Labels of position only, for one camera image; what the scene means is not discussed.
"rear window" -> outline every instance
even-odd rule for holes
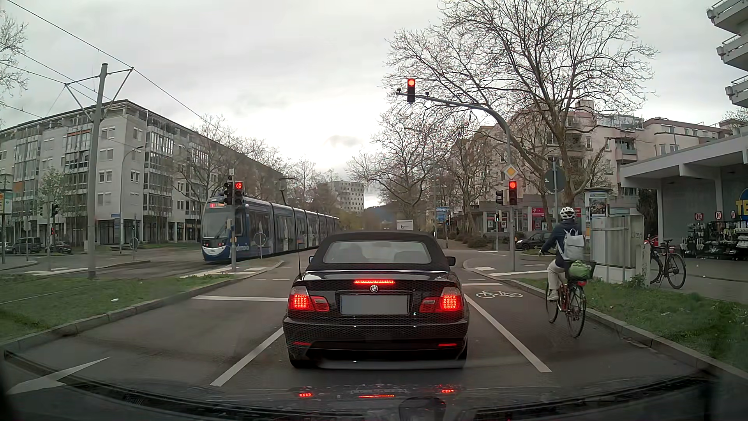
[[[330,244],[325,263],[431,263],[426,245],[419,241],[337,241]]]

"bicycle basket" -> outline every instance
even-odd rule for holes
[[[566,279],[569,281],[587,281],[595,275],[595,261],[577,260],[566,268]]]

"blue tram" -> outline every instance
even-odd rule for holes
[[[312,249],[329,234],[340,231],[340,219],[335,216],[243,199],[244,207],[224,205],[223,197],[208,199],[200,230],[205,261],[231,259],[226,220],[232,213],[237,259],[260,256],[260,247],[263,256]]]

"bicycle helmet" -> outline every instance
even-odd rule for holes
[[[561,219],[571,219],[577,216],[577,211],[575,211],[574,208],[567,206],[559,212],[559,215],[561,216]]]

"black bmw convertible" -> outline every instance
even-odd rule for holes
[[[291,287],[283,319],[296,368],[332,360],[456,360],[469,312],[430,234],[349,231],[323,240]]]

